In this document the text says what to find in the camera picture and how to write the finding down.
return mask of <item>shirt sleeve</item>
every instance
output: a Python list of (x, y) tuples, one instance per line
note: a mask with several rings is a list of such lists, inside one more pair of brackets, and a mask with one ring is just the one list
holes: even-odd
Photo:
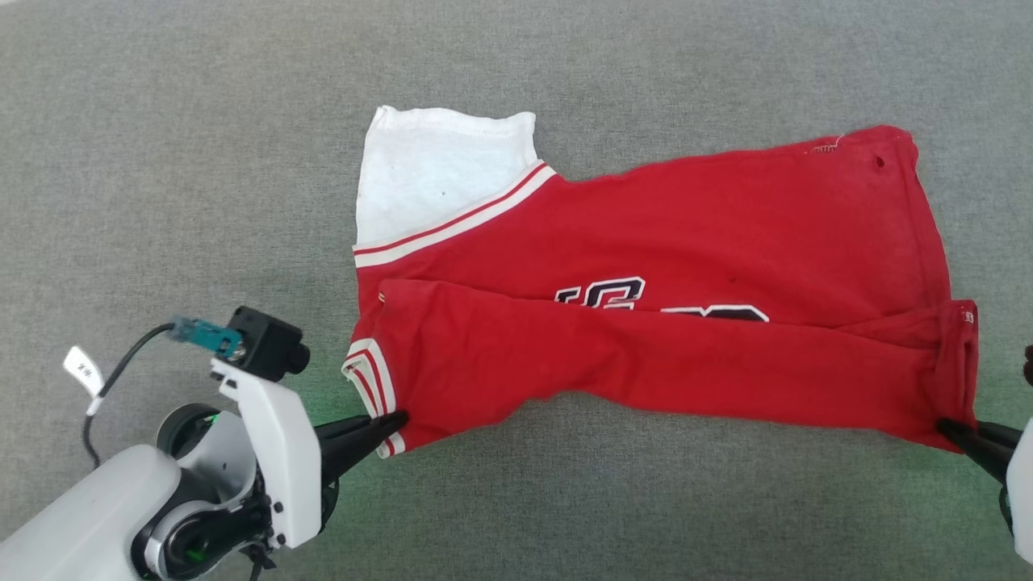
[(387, 457), (580, 390), (634, 408), (874, 429), (956, 451), (975, 424), (971, 301), (824, 329), (593, 309), (456, 284), (385, 280), (343, 371), (371, 415), (409, 412)]

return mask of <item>white sleeve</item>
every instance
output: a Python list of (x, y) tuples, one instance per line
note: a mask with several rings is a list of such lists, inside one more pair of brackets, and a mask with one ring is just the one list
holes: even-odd
[(538, 159), (534, 120), (378, 108), (358, 178), (356, 244), (416, 231), (504, 188)]

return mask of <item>printed number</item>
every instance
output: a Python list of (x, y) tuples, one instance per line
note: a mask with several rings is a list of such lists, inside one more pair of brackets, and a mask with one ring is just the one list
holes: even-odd
[(680, 312), (694, 314), (696, 316), (711, 316), (715, 318), (733, 318), (735, 320), (771, 320), (768, 315), (753, 305), (711, 305), (709, 307), (668, 307), (660, 309), (660, 312)]
[[(646, 281), (637, 276), (600, 280), (588, 285), (585, 299), (586, 307), (602, 307), (604, 309), (633, 309), (635, 301), (641, 298)], [(582, 287), (563, 288), (556, 293), (556, 302), (573, 303), (582, 297)]]
[[(589, 284), (582, 295), (581, 286), (561, 288), (556, 292), (556, 302), (604, 309), (633, 309), (635, 301), (641, 298), (646, 281), (640, 277), (614, 278)], [(771, 320), (768, 315), (753, 305), (711, 305), (709, 307), (668, 307), (660, 312), (679, 312), (696, 316), (732, 318), (737, 320)]]

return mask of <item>white tag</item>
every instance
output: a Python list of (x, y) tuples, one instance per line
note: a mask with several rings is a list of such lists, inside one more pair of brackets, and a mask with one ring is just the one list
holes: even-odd
[(90, 392), (93, 397), (97, 397), (101, 388), (104, 387), (104, 376), (100, 374), (100, 369), (97, 369), (97, 364), (93, 363), (90, 356), (79, 348), (79, 345), (68, 349), (64, 368), (75, 380), (83, 384), (86, 391)]

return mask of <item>gray carpet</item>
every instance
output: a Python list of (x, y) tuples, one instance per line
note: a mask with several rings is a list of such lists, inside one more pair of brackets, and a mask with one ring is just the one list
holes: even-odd
[[(914, 132), (956, 296), (979, 303), (980, 418), (1033, 414), (1033, 5), (18, 0), (0, 6), (0, 538), (84, 477), (77, 343), (111, 369), (173, 313), (307, 332), (287, 384), (362, 408), (354, 192), (376, 105), (538, 115), (571, 179), (877, 123)], [(189, 401), (206, 357), (149, 346), (105, 457)], [(568, 395), (349, 473), (270, 580), (1023, 579), (974, 464), (875, 433)], [(243, 580), (234, 557), (213, 576)]]

